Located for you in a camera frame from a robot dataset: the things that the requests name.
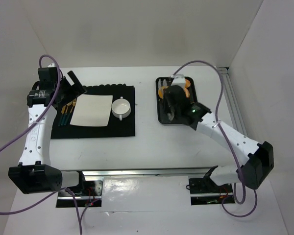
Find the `metal serving tongs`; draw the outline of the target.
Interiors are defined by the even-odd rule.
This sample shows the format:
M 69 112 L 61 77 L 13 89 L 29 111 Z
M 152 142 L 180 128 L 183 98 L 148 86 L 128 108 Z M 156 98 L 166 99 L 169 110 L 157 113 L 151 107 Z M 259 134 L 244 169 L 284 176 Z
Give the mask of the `metal serving tongs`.
M 167 116 L 169 123 L 177 124 L 177 116 L 175 111 L 175 89 L 172 87 L 167 80 L 164 78 L 160 78 L 157 83 L 157 90 L 161 86 L 168 86 L 168 88 L 164 91 L 164 97 L 163 99 L 158 99 L 162 105 L 162 111 Z

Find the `orange ring donut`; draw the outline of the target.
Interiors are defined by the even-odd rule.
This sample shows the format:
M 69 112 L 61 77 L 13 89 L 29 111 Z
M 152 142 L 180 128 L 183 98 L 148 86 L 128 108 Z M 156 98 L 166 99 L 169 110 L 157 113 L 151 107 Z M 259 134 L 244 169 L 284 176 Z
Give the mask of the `orange ring donut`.
M 164 97 L 164 91 L 165 91 L 166 88 L 168 88 L 168 86 L 161 86 L 158 89 L 158 96 L 159 96 L 160 99 L 163 99 L 163 97 Z

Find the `orange round bun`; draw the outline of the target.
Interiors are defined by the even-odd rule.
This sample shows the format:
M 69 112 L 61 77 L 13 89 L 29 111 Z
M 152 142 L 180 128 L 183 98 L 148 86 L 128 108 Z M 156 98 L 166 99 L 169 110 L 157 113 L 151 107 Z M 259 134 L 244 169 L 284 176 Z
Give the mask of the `orange round bun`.
M 187 88 L 184 89 L 184 93 L 185 93 L 187 98 L 190 97 L 190 93 L 189 93 L 189 90 Z

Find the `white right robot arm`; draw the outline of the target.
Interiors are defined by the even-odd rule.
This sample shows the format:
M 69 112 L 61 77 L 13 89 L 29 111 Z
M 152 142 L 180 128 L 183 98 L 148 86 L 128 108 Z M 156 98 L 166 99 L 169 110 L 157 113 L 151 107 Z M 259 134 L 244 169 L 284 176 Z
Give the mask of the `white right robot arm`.
M 216 185 L 242 182 L 249 189 L 258 189 L 274 167 L 273 146 L 259 143 L 241 134 L 199 102 L 191 102 L 177 85 L 161 89 L 163 108 L 170 120 L 190 126 L 230 151 L 234 165 L 215 166 L 208 178 Z

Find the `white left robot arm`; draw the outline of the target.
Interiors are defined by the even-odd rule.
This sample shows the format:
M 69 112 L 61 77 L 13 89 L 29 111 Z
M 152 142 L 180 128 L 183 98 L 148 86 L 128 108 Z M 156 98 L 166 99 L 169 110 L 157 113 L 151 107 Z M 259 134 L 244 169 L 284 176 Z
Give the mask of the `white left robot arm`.
M 18 165 L 10 167 L 8 177 L 24 194 L 57 192 L 62 188 L 81 191 L 82 171 L 61 171 L 51 166 L 49 147 L 57 111 L 86 93 L 73 71 L 72 84 L 55 67 L 39 68 L 39 80 L 27 95 L 30 131 L 26 135 Z

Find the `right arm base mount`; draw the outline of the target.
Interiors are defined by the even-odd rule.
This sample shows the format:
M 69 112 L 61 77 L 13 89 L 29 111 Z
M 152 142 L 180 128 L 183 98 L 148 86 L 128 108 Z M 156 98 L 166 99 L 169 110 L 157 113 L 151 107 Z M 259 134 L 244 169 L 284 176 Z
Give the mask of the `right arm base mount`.
M 189 176 L 185 188 L 190 193 L 191 205 L 235 204 L 233 188 L 230 184 L 217 186 L 203 177 Z

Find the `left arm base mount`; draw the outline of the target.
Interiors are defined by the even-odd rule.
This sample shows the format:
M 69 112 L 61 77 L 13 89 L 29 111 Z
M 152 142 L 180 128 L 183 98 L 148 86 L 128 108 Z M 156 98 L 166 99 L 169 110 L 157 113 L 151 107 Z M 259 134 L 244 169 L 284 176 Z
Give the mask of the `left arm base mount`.
M 103 178 L 89 178 L 83 183 L 81 190 L 71 188 L 75 195 L 75 199 L 79 208 L 84 208 L 89 204 L 89 207 L 101 207 Z M 71 194 L 62 190 L 57 195 L 57 208 L 73 208 L 75 207 L 74 200 Z

